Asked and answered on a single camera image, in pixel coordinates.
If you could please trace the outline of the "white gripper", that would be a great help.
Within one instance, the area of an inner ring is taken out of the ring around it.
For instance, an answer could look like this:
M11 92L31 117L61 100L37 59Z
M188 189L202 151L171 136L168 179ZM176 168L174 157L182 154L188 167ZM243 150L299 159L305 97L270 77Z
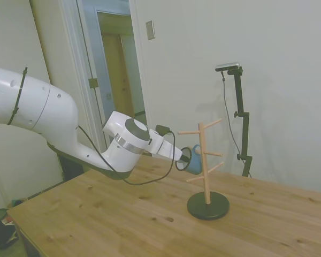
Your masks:
M165 138L159 135L155 130L149 130L150 142L149 153L157 156L162 156L175 161L189 162L189 157L182 156L182 151L177 148L174 143L170 143Z

